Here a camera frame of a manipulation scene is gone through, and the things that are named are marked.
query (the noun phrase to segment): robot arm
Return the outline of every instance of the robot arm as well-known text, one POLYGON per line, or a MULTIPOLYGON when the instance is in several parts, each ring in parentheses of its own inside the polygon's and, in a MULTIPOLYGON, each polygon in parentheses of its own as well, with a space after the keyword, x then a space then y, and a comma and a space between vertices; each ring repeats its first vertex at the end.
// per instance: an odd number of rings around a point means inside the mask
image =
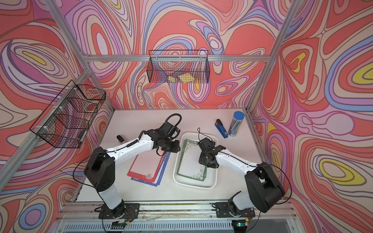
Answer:
POLYGON ((285 195, 281 183, 267 163, 249 162, 221 145, 215 147, 215 142, 208 138, 202 139, 198 144, 202 150, 200 164, 211 168, 221 165, 246 181, 247 191, 236 193, 228 201, 232 215, 238 215, 242 210, 252 207, 266 213, 285 195))
POLYGON ((109 149, 98 147, 93 151, 84 169, 84 174, 107 207, 112 210, 111 214, 114 218, 120 218, 125 209, 124 201, 119 196, 114 185, 115 168, 128 159, 151 149, 157 148, 157 153, 159 147, 164 153, 180 151, 180 143, 175 140, 180 133, 177 128, 180 121, 180 114, 172 114, 158 129, 142 131, 138 138, 120 146, 109 149), (168 122, 168 119, 172 116, 180 117, 175 126, 168 122))

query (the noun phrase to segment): yellow paper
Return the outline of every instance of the yellow paper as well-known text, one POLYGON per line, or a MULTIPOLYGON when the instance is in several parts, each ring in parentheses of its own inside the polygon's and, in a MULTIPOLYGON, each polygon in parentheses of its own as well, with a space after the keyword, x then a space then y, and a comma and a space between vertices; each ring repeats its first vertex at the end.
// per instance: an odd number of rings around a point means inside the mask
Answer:
POLYGON ((183 75, 179 75, 179 79, 180 79, 183 83, 186 83, 186 82, 193 81, 193 80, 194 80, 194 77, 191 76, 189 73, 186 73, 186 74, 183 74, 183 75))
POLYGON ((174 77, 168 76, 168 81, 170 81, 170 82, 176 82, 176 79, 174 77))

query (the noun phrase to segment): black wire basket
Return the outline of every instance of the black wire basket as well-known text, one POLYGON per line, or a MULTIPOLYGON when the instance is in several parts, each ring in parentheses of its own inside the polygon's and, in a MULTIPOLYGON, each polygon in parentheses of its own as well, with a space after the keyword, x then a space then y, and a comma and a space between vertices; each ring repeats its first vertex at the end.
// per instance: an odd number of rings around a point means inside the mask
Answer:
POLYGON ((32 129, 48 107, 30 130, 55 148, 80 148, 105 98, 104 90, 74 83, 46 122, 37 131, 32 129))
POLYGON ((149 50, 149 82, 208 83, 207 50, 149 50))

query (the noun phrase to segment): blue stapler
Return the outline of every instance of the blue stapler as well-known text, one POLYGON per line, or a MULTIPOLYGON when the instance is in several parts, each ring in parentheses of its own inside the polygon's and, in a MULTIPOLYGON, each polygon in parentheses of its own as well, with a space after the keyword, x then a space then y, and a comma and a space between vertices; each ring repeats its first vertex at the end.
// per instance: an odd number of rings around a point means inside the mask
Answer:
POLYGON ((219 132, 222 134, 223 138, 227 138, 228 137, 228 133, 225 130, 225 128, 223 126, 223 123, 219 119, 216 120, 215 126, 219 130, 219 132))

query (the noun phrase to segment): black mounting plate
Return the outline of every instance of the black mounting plate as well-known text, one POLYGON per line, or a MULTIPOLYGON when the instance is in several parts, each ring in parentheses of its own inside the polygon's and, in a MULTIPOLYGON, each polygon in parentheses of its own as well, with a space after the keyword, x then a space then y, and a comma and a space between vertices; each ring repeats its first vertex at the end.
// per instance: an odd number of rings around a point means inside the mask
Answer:
MULTIPOLYGON (((218 217, 218 218, 234 218, 229 213, 229 211, 227 210, 228 209, 228 202, 216 202, 214 204, 217 207, 221 208, 221 209, 216 208, 216 217, 218 217)), ((252 219, 253 217, 255 217, 254 209, 250 208, 250 209, 244 209, 244 210, 242 210, 241 216, 239 216, 237 218, 246 218, 246 217, 248 219, 252 219)))
MULTIPOLYGON (((126 212, 124 213, 124 215, 120 219, 128 219, 129 220, 130 219, 129 216, 131 216, 131 218, 133 218, 133 219, 136 219, 138 214, 139 214, 140 204, 139 203, 125 203, 125 205, 126 205, 126 212)), ((109 214, 111 212, 111 209, 109 209, 109 207, 107 207, 107 205, 104 205, 103 209, 104 210, 100 211, 100 214, 98 215, 99 219, 115 219, 111 214, 109 214)))

